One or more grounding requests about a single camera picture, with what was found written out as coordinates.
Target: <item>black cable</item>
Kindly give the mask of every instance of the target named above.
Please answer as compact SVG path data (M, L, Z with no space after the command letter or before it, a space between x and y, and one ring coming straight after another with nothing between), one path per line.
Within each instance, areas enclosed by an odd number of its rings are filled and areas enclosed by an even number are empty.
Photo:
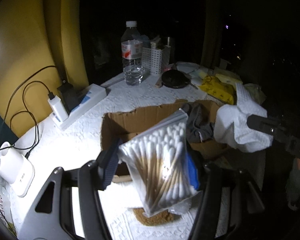
M56 68L58 70L58 68L56 66L46 66L46 67L43 67L41 69L39 69L37 72L35 72L34 74L32 74L30 77L28 77L25 81L23 81L20 85L18 85L18 87L14 90L14 92L12 93L10 99L9 99L9 102L8 102L8 106L7 106L7 110L6 110L6 113L4 115L4 118L2 120L2 123L0 125L0 132L2 130L2 127L4 125L4 122L6 121L6 118L7 118L7 114L8 114L8 111L9 111L9 107L10 107L10 103L12 101L12 98L14 97L15 93L20 89L20 87L22 87L26 82L28 82L31 78L33 78L35 75L37 75L39 72L41 72L42 70L46 69L46 68L50 68L50 67L53 67L53 68Z
M21 114L21 113L28 113L28 114L31 116L32 120L34 121L34 125L35 125L35 130L34 130L34 142L33 142L33 144L32 144L30 147L27 147L27 148L17 148L17 147L15 147L14 144L13 144L13 145L8 146L8 147L0 148L0 151L1 151L1 150L4 150L4 149L12 148L12 147L15 148L15 149L17 149L17 150L29 150L29 151L26 153L26 155L25 155L25 157L28 158L29 155L30 155L30 153L31 153L31 151L33 150L33 148L36 147L36 146L38 145L39 141L40 141L40 134L39 134L38 123L37 123L37 121L36 121L34 115L33 115L33 114L29 111L29 109L27 108L26 103L25 103L25 98L24 98L24 96L25 96L25 91L26 91L27 87L28 87L29 85L33 84L33 83L40 83L40 84L44 85L45 88L47 89L48 93L51 93L50 89L49 89L49 88L47 87L47 85L46 85L45 83L43 83L42 81L35 80L35 81L31 81L30 83L28 83L28 84L23 88L23 92L22 92L22 102L23 102L23 105L24 105L26 111L20 111L20 112L17 112L17 113L15 113L15 114L11 117L11 119L10 119L10 129L11 129L11 122L12 122L12 119L13 119L16 115Z
M10 99L9 99L8 106L7 106L7 110L6 110L6 113L5 113L5 115L4 115L4 119L2 120L2 124L1 124L1 126L0 126L0 132L1 132L1 129L2 129L3 125L4 125L4 123L5 123L5 120L6 120L6 118L7 118L8 110L9 110L9 107L10 107L10 103L11 103L12 98L14 97L15 93L16 93L16 92L20 89L20 87L23 86L30 78L34 77L34 76L37 75L40 71L42 71L42 70L44 70L44 69L46 69L46 68L49 68L49 67L55 67L55 66L47 66L47 67L44 67L44 68L38 70L36 73L34 73L34 74L31 75L30 77L28 77L25 81L23 81L23 82L22 82L22 83L14 90L14 92L12 93L12 95L11 95L11 97L10 97ZM1 151L1 150L3 150L3 149L7 149L7 148L13 147L13 148L15 148L15 149L17 149L17 150L29 150L29 151L26 153L25 158L28 158L28 157L29 157L30 152L34 149L34 147L36 147L36 146L38 145L39 140L40 140L40 134L39 134L39 126L38 126L38 123L37 123L37 121L36 121L34 115L33 115L33 114L28 110L28 108L26 107L26 103L25 103L25 101L24 101L24 95L25 95L26 88L27 88L30 84L32 84L32 83L40 83L40 84L44 85L45 88L48 90L48 93L51 93L50 90L49 90L49 88L48 88L48 87L46 86L46 84L44 84L42 81L35 80L35 81L32 81L32 82L30 82L29 84L27 84L27 85L24 87L23 92L22 92L22 102L23 102L24 107L26 108L26 111L19 111L19 112L17 112L16 114L14 114L14 115L11 117L11 119L10 119L10 129L11 129L11 122L12 122L12 120L13 120L13 118L14 118L15 116L17 116L18 114L21 114L21 113L28 113L28 114L31 116L31 118L33 119L34 125L35 125L35 129L34 129L34 142L33 142L33 144L32 144L30 147L27 147L27 148L17 148L17 147L15 147L14 144L13 144L12 146L4 147L4 148L1 148L1 149L0 149L0 151ZM15 234L15 230L11 228L11 226L9 225L9 223L8 223L8 221L6 220L5 216L3 215L1 209L0 209L0 213L1 213L2 217L3 217L3 219L5 220L5 222L7 223L8 227L10 228L10 230L14 233L14 235L16 235L16 234Z

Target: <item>bottle cap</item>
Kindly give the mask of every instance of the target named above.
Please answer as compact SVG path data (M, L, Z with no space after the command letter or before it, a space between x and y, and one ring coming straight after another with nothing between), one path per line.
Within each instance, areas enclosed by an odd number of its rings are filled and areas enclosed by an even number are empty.
M137 27L137 21L127 21L127 22L126 22L126 26L127 26L128 28Z

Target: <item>yellow package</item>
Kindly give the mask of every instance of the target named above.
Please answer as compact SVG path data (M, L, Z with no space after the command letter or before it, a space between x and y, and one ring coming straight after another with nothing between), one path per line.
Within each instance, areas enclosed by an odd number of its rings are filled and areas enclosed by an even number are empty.
M238 74L228 71L226 69L220 69L216 67L214 69L214 76L216 76L222 83L233 85L234 90L236 83L243 84Z
M234 88L232 85L222 83L217 77L206 76L202 85L198 86L202 91L227 103L234 104Z

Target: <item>white container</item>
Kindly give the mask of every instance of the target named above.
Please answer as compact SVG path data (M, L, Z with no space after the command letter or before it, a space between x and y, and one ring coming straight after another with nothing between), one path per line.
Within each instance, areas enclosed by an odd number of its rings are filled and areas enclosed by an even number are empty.
M48 99L48 103L61 122L65 121L69 117L60 97L55 96L53 99Z
M153 76L160 76L162 68L169 65L170 47L164 49L142 49L141 65Z
M0 148L9 146L9 142L4 142ZM34 167L16 149L7 148L0 151L0 176L18 196L24 197L34 178Z

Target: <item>water bottle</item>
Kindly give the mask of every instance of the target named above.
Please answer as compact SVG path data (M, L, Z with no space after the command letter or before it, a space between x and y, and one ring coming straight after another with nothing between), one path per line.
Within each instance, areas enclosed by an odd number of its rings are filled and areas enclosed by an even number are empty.
M142 41L138 41L140 33L136 21L127 21L127 29L121 38L123 75L126 83L136 86L141 83L144 70L141 66Z

